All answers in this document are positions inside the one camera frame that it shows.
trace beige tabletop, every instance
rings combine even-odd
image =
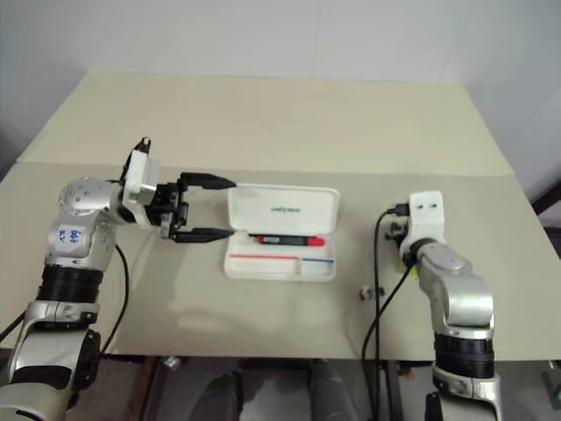
[[[142,136],[164,167],[160,182],[208,170],[236,182],[338,189],[337,277],[232,280],[225,241],[178,245],[127,225],[117,237],[131,264],[131,303],[112,352],[355,358],[373,316],[359,289],[373,278],[376,217],[412,192],[440,189],[445,237],[493,291],[497,358],[561,358],[561,337],[549,327],[559,260],[454,85],[88,75],[0,184],[1,326],[40,285],[60,190],[76,176],[117,177]],[[188,200],[189,226],[229,226],[223,191],[194,190]],[[401,273],[396,250],[382,241],[380,253],[391,288]],[[103,336],[122,298],[115,257],[94,326]],[[433,358],[429,303],[415,278],[384,316],[382,356]]]

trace white wall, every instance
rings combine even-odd
[[[463,82],[529,196],[561,174],[558,0],[1,0],[0,167],[88,70]]]

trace blue line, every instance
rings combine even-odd
[[[333,259],[310,259],[310,258],[304,258],[304,259],[302,259],[302,261],[323,261],[325,263],[333,263],[334,262]]]

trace pen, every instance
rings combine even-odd
[[[256,237],[260,244],[269,244],[276,246],[308,246],[321,247],[325,246],[325,239],[318,237],[306,237],[300,235],[267,235],[267,234],[250,234]]]

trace floor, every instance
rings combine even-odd
[[[206,385],[215,377],[238,369],[239,360],[192,358],[176,372],[169,371],[162,391],[157,421],[188,421],[190,411]],[[360,366],[353,360],[331,362],[343,377],[360,419],[367,420],[368,409]],[[122,420],[127,396],[138,366],[104,361],[93,389],[67,419],[83,421]],[[508,421],[561,420],[561,410],[553,410],[542,373],[546,362],[499,363],[502,378],[505,419]],[[245,405],[241,421],[309,421],[308,376],[303,370],[246,369],[243,371]],[[414,368],[409,377],[400,377],[404,416],[407,421],[424,420],[424,397],[433,390],[429,367]],[[387,409],[381,407],[382,420]]]

